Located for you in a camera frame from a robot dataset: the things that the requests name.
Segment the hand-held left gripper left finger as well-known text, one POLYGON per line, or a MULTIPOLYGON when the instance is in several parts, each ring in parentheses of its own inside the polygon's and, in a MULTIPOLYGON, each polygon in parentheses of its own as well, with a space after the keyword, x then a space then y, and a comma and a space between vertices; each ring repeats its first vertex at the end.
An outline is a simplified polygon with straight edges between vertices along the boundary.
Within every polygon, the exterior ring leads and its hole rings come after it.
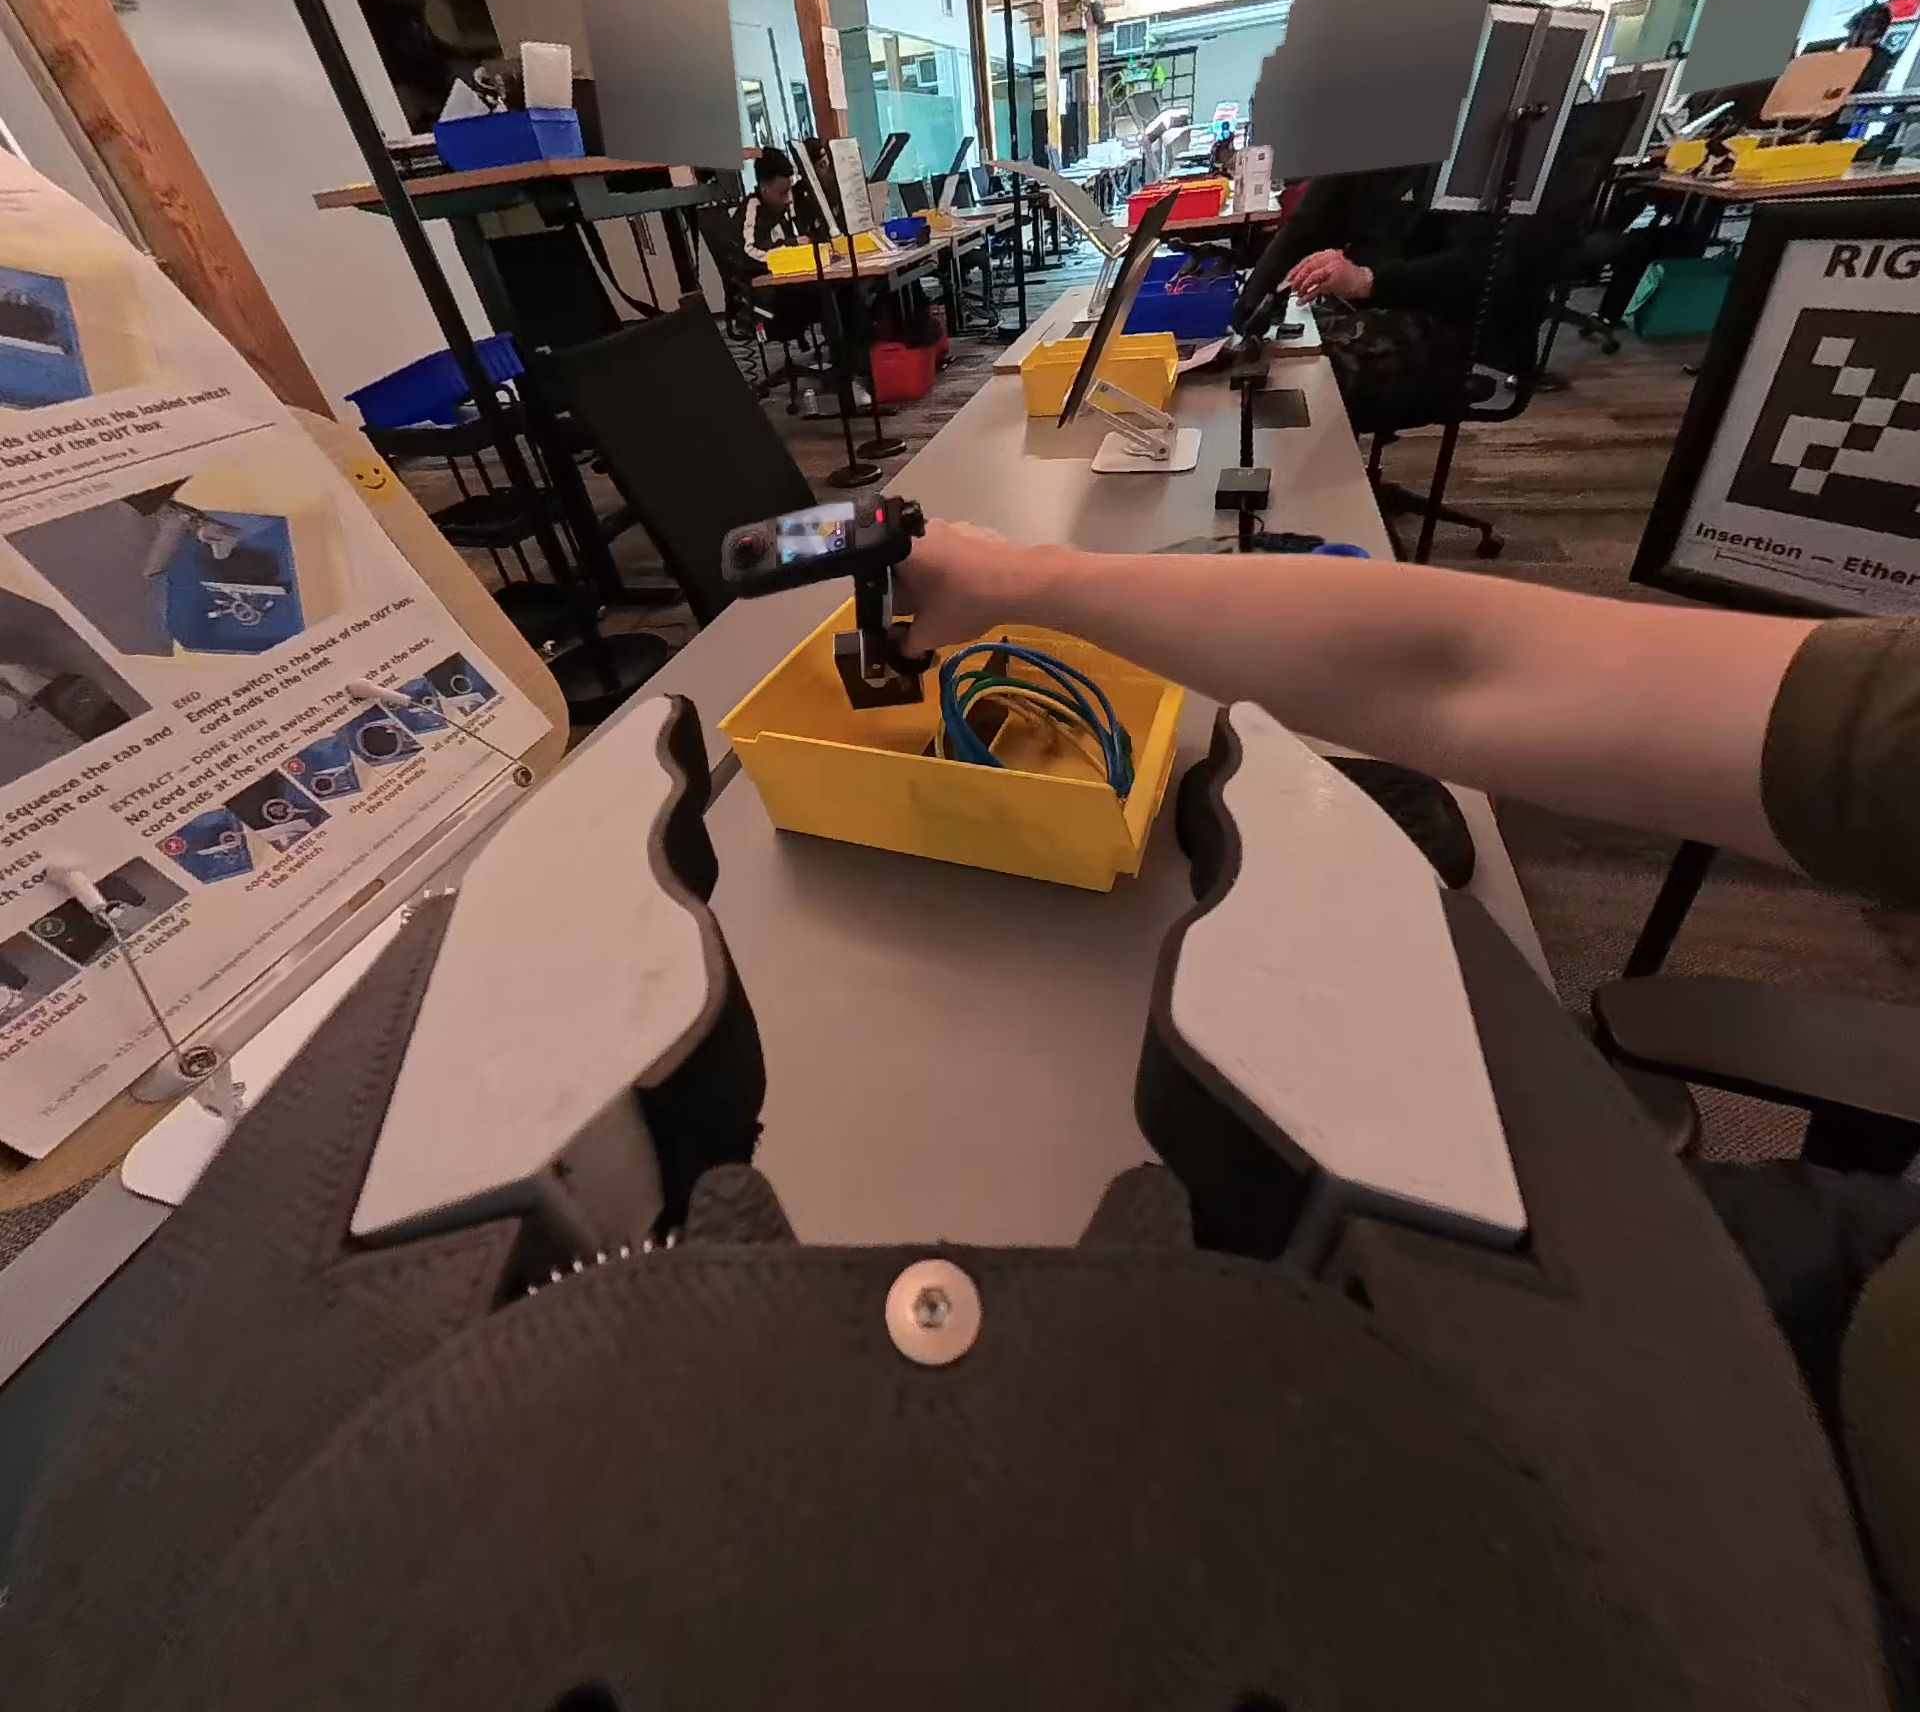
POLYGON ((545 1261, 659 1243, 746 1165, 766 1068, 712 907, 712 771, 681 693, 638 702, 469 861, 350 1235, 516 1222, 545 1261))

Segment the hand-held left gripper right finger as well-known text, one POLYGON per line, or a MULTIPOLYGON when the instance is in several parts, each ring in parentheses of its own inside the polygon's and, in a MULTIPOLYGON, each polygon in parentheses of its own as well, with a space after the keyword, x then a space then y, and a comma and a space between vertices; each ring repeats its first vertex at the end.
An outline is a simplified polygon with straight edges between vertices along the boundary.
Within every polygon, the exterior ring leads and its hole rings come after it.
POLYGON ((1254 704, 1176 803, 1134 1114, 1203 1250, 1320 1261, 1348 1219, 1513 1251, 1525 1192, 1445 886, 1378 802, 1254 704))

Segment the yellow plastic bin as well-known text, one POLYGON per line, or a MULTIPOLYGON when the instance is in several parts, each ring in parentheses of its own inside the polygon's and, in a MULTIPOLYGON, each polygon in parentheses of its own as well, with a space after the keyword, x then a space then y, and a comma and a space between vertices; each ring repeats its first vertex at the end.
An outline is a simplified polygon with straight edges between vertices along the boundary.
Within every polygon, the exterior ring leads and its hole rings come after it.
POLYGON ((1189 691, 1003 624, 942 647, 923 704, 854 709, 851 628, 852 607, 825 619, 722 717, 776 829, 1097 892, 1141 870, 1189 691))
POLYGON ((1663 165, 1669 173, 1701 183, 1773 188, 1826 183, 1844 177, 1861 151, 1861 140, 1786 140, 1781 134, 1733 134, 1726 137, 1673 140, 1663 165))
MULTIPOLYGON (((1030 419, 1059 419, 1090 355, 1093 334, 1059 336, 1021 360, 1022 408, 1030 419)), ((1171 332, 1123 332, 1107 341, 1094 379, 1132 400, 1165 408, 1180 378, 1180 341, 1171 332)))

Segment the person's right forearm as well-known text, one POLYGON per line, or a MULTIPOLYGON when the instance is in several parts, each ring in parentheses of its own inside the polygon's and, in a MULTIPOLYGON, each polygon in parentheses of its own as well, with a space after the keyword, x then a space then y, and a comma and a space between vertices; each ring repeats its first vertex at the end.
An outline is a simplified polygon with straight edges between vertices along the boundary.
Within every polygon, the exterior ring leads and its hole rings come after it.
POLYGON ((1012 610, 1302 736, 1916 911, 1916 619, 1060 546, 1009 583, 1012 610))

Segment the black panel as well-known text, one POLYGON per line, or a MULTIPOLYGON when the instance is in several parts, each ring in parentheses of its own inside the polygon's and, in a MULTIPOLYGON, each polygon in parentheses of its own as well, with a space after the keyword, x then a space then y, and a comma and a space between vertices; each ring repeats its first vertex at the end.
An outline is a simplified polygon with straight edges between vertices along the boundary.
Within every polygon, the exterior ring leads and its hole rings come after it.
POLYGON ((734 600, 729 533, 816 501, 719 324, 675 309, 552 349, 541 370, 709 626, 734 600))

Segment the black display board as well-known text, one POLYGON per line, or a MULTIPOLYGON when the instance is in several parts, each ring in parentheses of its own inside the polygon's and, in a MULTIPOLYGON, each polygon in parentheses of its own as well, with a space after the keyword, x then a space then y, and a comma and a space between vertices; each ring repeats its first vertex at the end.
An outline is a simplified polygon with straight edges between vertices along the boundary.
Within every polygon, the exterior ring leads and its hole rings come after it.
POLYGON ((1068 397, 1066 412, 1056 419, 1062 431, 1083 422, 1090 422, 1101 431, 1101 443, 1090 457, 1090 469, 1098 476, 1171 478, 1187 476, 1198 465, 1203 431, 1173 412, 1175 395, 1165 408, 1153 408, 1094 379, 1107 343, 1123 334, 1123 324, 1179 202, 1179 190, 1162 192, 1134 226, 1093 325, 1093 348, 1084 360, 1083 376, 1068 397))

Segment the small black box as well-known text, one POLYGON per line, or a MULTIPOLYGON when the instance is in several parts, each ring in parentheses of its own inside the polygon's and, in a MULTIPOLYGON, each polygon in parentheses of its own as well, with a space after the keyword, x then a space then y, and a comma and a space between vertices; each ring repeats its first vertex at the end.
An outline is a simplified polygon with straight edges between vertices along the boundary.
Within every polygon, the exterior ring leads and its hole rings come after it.
POLYGON ((1257 464, 1257 405, 1268 389, 1267 365, 1257 364, 1231 379, 1238 400, 1237 460, 1220 469, 1212 490, 1212 509, 1232 514, 1243 524, 1271 509, 1273 473, 1257 464))

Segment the blue storage bin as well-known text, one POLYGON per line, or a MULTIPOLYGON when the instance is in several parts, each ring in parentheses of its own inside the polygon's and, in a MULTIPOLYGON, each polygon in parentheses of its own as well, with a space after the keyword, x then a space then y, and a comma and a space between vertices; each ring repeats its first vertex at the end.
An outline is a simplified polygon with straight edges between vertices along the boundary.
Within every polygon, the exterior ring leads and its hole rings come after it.
POLYGON ((1220 339, 1232 327, 1238 281, 1232 268, 1157 257, 1123 324, 1126 336, 1171 336, 1184 345, 1220 339))
MULTIPOLYGON (((492 389, 516 382, 524 360, 509 332, 479 338, 472 352, 492 389)), ((454 426, 472 404, 467 370, 442 348, 347 392, 366 427, 395 431, 416 426, 454 426)))
POLYGON ((440 162, 452 173, 586 157, 583 124, 570 106, 503 107, 440 117, 433 126, 433 137, 440 162))

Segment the white stand base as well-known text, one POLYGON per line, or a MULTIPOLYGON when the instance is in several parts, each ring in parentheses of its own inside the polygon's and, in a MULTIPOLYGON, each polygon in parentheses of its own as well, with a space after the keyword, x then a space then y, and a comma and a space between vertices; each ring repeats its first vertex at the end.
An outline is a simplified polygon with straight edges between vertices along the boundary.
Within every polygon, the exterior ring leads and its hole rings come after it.
POLYGON ((231 1065, 195 1084, 127 1154, 123 1188, 165 1209, 182 1205, 271 1088, 271 1077, 241 1077, 231 1065))

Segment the instruction poster board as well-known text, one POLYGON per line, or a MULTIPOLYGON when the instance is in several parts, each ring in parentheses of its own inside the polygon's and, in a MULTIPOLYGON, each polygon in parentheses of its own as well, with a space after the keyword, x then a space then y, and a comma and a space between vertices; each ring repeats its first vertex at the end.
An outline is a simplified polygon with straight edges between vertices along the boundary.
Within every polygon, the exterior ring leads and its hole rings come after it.
POLYGON ((368 442, 3 188, 3 1139, 40 1161, 552 766, 542 659, 368 442))

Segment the black office chair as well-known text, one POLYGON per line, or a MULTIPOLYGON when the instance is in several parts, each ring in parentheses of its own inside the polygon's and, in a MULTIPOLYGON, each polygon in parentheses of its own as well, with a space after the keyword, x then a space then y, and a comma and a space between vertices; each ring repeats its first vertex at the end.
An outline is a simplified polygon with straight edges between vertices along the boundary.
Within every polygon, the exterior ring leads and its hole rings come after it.
POLYGON ((1442 526, 1471 532, 1480 558, 1496 558, 1504 547, 1504 537, 1495 524, 1468 516, 1446 501, 1446 485, 1462 427, 1478 418, 1516 416, 1529 404, 1540 368, 1547 275, 1540 269, 1535 221, 1530 215, 1516 215, 1509 210, 1491 214, 1495 232, 1471 330, 1460 402, 1452 404, 1439 424, 1404 430, 1388 439, 1364 439, 1366 478, 1375 485, 1387 524, 1397 526, 1402 518, 1419 518, 1419 535, 1411 551, 1416 563, 1428 563, 1442 526), (1380 455, 1387 445, 1404 434, 1432 427, 1440 431, 1442 442, 1428 487, 1411 492, 1384 482, 1380 455))
POLYGON ((1686 840, 1627 959, 1597 985, 1597 1044, 1620 1068, 1807 1114, 1803 1157, 1898 1176, 1918 1154, 1918 1011, 1665 965, 1716 861, 1686 840))

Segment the standing desk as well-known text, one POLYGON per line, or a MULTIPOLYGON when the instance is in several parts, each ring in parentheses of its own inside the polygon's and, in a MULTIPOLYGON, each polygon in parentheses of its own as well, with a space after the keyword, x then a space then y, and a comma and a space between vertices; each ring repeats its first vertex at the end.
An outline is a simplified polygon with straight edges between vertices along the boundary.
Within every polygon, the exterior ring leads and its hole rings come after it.
POLYGON ((591 439, 567 413, 555 349, 610 336, 632 318, 709 312, 701 221, 725 211, 732 177, 692 165, 583 155, 437 168, 397 179, 418 220, 451 232, 489 327, 524 362, 518 419, 565 516, 575 568, 602 610, 654 612, 677 591, 623 577, 613 541, 638 524, 597 508, 583 460, 591 439))

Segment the black metal pole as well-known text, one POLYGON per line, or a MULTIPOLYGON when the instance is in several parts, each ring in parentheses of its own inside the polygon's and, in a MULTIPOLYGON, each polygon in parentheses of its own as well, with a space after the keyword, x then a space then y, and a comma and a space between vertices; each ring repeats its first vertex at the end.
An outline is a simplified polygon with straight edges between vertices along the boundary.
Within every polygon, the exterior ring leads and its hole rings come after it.
POLYGON ((575 506, 570 487, 579 484, 579 476, 560 471, 556 484, 545 484, 530 469, 527 460, 530 453, 547 455, 541 427, 527 424, 518 404, 505 404, 500 385, 489 376, 475 336, 469 332, 467 314, 434 241, 427 234, 424 220, 395 165, 362 77, 326 0, 293 0, 293 6, 332 95, 348 119, 348 130, 377 192, 377 204, 395 226, 414 280, 467 382, 479 424, 486 430, 510 484, 522 494, 522 501, 535 518, 537 541, 549 568, 583 598, 584 621, 594 629, 605 612, 625 601, 629 590, 610 563, 609 547, 592 514, 575 506))

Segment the person's olive clothing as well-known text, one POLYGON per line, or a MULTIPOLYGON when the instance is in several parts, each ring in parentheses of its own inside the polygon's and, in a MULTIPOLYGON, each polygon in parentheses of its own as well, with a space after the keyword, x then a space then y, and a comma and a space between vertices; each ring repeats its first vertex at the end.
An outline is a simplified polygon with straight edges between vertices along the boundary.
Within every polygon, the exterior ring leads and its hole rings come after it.
POLYGON ((1839 1358, 1849 1470, 1884 1591, 1918 1641, 1918 1235, 1866 1282, 1839 1358))

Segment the framed marker sign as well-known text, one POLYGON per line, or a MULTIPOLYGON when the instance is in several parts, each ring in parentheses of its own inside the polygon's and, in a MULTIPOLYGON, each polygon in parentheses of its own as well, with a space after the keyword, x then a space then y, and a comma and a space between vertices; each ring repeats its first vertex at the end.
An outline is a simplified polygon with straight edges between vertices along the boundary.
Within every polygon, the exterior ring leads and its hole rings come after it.
POLYGON ((1916 193, 1757 205, 1628 576, 1762 614, 1918 614, 1916 193))

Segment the green plastic bin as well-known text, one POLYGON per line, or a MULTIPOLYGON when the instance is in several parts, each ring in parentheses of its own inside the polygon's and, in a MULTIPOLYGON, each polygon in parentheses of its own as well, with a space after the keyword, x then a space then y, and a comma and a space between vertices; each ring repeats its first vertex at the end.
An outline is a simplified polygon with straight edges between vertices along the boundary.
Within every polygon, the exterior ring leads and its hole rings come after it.
POLYGON ((1705 339, 1716 327, 1736 268, 1735 252, 1655 259, 1633 287, 1623 322, 1648 343, 1705 339))

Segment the wooden post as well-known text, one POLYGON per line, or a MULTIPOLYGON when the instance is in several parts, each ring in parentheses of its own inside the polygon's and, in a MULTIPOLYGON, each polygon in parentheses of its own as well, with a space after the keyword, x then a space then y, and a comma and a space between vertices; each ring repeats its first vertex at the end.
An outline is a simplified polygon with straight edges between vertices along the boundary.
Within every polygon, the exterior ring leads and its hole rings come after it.
POLYGON ((320 416, 303 355, 113 0, 5 0, 141 246, 282 404, 320 416))

